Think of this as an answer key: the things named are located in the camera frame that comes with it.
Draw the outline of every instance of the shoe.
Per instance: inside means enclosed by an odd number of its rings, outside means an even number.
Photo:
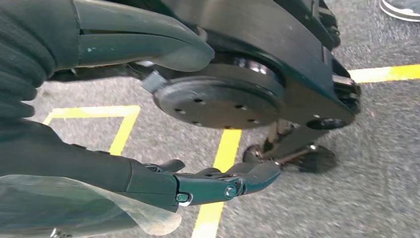
[[[420,0],[380,0],[379,6],[392,17],[420,22]]]

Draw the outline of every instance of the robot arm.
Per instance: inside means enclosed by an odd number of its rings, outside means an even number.
[[[261,190],[278,177],[274,162],[239,164],[226,173],[177,174],[180,161],[143,165],[88,151],[62,142],[45,125],[19,119],[33,115],[20,100],[33,99],[36,87],[57,70],[113,68],[142,60],[184,72],[206,67],[213,49],[174,18],[99,0],[6,0],[0,11],[1,25],[8,26],[0,32],[1,92],[10,94],[9,104],[0,105],[5,128],[0,176],[66,177],[167,210],[227,201]]]

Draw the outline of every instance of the wheel bolt hole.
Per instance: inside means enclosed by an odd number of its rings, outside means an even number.
[[[179,113],[179,114],[186,114],[186,112],[184,111],[184,110],[182,110],[182,109],[175,109],[175,111],[177,112],[177,113]]]
[[[206,104],[206,102],[205,102],[203,99],[199,99],[199,98],[194,99],[194,102],[195,102],[195,103],[199,103],[199,104],[201,104],[201,105]]]
[[[254,124],[259,124],[260,123],[259,120],[255,120],[255,119],[248,119],[247,122],[254,123]]]
[[[248,109],[246,106],[244,106],[244,105],[240,105],[240,104],[235,105],[235,108],[236,108],[236,109],[241,109],[241,110],[247,110],[247,109]]]

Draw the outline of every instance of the robotic finger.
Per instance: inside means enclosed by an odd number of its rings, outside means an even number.
[[[183,168],[180,160],[172,160],[163,165],[144,165],[156,173],[168,173]],[[278,163],[265,162],[238,163],[225,173],[215,168],[207,168],[196,174],[171,173],[177,181],[174,198],[180,206],[228,201],[268,187],[279,177],[280,171]]]

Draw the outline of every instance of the clear plastic sheet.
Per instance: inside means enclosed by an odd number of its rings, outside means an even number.
[[[162,236],[181,216],[99,187],[62,177],[0,177],[0,238],[47,238],[54,228],[73,237],[140,227]]]

